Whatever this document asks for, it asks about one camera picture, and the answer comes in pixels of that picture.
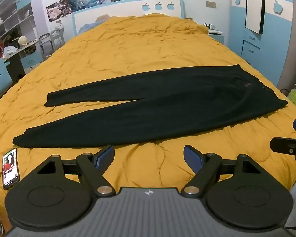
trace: chair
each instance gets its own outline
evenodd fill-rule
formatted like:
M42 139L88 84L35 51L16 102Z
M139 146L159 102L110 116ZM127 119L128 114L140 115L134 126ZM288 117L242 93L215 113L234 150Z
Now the chair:
M55 47L54 40L58 39L60 41L61 47L65 44L64 40L64 28L55 28L51 32L51 41L53 42L53 45Z
M38 43L42 49L42 52L43 52L43 59L46 60L46 58L48 58L50 55L46 55L45 54L45 50L44 50L44 47L43 47L43 44L47 43L47 42L50 42L51 43L51 48L53 49L53 52L52 54L54 53L55 49L54 49L54 46L53 46L53 42L51 40L51 34L49 33L46 33L46 34L43 34L39 37L39 40L38 40Z
M53 53L55 52L55 40L58 39L60 41L61 46L63 46L65 44L65 40L64 40L64 29L61 28L55 28L51 33L46 33L42 36L39 37L39 45L42 48L42 52L43 52L43 58L44 60L48 57L50 57L51 55L45 55L45 50L43 47L44 43L50 42L51 43L51 48L53 49Z

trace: blue wardrobe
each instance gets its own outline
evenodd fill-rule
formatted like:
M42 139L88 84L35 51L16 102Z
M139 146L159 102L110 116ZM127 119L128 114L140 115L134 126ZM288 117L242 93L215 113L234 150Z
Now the blue wardrobe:
M258 0L231 0L228 47L277 86L289 46L293 0L262 0L261 31L246 28L255 2L258 6Z

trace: black pants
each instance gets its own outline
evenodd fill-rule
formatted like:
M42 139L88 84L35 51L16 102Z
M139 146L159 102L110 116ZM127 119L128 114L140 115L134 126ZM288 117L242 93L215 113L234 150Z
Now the black pants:
M13 144L83 148L155 141L236 124L287 104L239 65L139 73L49 93L47 98L45 106L135 101L27 129Z

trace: apple logo decal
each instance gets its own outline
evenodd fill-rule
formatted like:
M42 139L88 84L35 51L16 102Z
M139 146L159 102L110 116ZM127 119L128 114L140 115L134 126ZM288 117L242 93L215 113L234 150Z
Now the apple logo decal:
M274 11L276 14L281 15L282 12L283 12L283 6L280 5L280 4L278 3L278 1L276 1L276 0L275 0L275 3L273 3L273 5L274 5L274 9L273 9L273 11Z
M168 10L173 11L174 10L174 4L171 2L167 5Z
M143 11L149 11L150 10L149 5L147 3L145 3L145 5L143 5L141 8L143 9Z
M160 4L160 3L158 3L158 4L155 4L155 9L157 10L157 11L161 11L162 10L162 6L161 6L162 4Z
M241 0L235 0L236 5L239 5L240 4L240 1Z

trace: light switch panel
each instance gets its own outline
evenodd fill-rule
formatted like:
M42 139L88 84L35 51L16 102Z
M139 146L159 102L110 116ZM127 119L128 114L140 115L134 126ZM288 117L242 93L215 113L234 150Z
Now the light switch panel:
M206 7L217 9L217 3L206 1Z

